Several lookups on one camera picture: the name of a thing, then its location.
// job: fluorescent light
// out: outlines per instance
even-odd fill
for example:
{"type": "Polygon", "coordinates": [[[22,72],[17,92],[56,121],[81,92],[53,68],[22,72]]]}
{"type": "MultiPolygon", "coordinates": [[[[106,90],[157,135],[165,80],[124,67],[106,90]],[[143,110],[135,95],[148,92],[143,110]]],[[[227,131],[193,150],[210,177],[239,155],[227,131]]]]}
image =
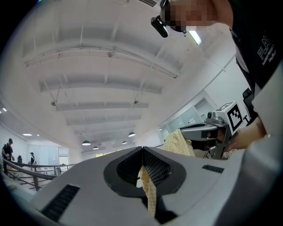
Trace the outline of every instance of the fluorescent light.
{"type": "Polygon", "coordinates": [[[198,33],[195,30],[190,30],[189,33],[191,34],[191,36],[194,38],[196,44],[200,44],[202,43],[202,40],[200,39],[198,33]]]}

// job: yellow cloth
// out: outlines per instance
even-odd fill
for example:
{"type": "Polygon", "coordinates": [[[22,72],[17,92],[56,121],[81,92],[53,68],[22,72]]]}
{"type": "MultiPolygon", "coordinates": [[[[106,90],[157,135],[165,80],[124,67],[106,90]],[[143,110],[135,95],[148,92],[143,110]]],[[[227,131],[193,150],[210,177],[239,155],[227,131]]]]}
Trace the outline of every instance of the yellow cloth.
{"type": "MultiPolygon", "coordinates": [[[[180,129],[177,129],[168,135],[165,141],[164,150],[195,157],[191,141],[184,139],[180,129]]],[[[148,212],[154,217],[157,199],[156,187],[154,186],[144,167],[141,168],[140,178],[142,180],[142,188],[145,191],[148,199],[148,212]]]]}

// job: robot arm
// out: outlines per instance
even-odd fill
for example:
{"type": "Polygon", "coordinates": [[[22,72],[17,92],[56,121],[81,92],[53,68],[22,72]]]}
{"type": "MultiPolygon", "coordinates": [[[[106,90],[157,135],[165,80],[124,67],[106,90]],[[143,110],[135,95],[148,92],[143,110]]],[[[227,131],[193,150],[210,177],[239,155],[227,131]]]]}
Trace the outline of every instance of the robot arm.
{"type": "Polygon", "coordinates": [[[229,102],[207,114],[204,123],[194,124],[181,128],[181,133],[185,139],[193,141],[203,141],[205,151],[214,159],[220,159],[223,156],[224,149],[231,142],[233,134],[242,125],[240,109],[236,102],[229,102]],[[224,140],[217,139],[218,131],[224,129],[224,140]]]}

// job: window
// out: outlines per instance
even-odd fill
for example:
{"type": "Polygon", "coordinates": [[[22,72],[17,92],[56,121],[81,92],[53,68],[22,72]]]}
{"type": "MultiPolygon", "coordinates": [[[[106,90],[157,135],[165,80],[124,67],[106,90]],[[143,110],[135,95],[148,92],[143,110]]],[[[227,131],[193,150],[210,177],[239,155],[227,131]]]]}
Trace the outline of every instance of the window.
{"type": "Polygon", "coordinates": [[[69,165],[69,158],[67,156],[59,156],[59,164],[69,165]]]}
{"type": "Polygon", "coordinates": [[[116,152],[116,151],[105,152],[105,153],[103,153],[103,155],[111,154],[113,152],[116,152]]]}
{"type": "Polygon", "coordinates": [[[97,157],[100,157],[100,156],[103,156],[103,153],[101,153],[101,154],[96,154],[96,158],[97,158],[97,157]]]}

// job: white ceiling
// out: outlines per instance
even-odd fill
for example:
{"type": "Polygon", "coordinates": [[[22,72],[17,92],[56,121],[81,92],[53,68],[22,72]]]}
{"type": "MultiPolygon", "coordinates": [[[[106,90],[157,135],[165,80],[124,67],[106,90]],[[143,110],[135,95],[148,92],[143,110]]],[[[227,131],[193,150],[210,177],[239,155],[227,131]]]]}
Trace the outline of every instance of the white ceiling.
{"type": "Polygon", "coordinates": [[[162,38],[150,19],[159,14],[138,0],[50,0],[23,28],[26,79],[46,110],[64,117],[79,141],[133,143],[128,134],[155,105],[188,60],[204,50],[219,27],[202,28],[197,46],[190,35],[169,30],[162,38]]]}

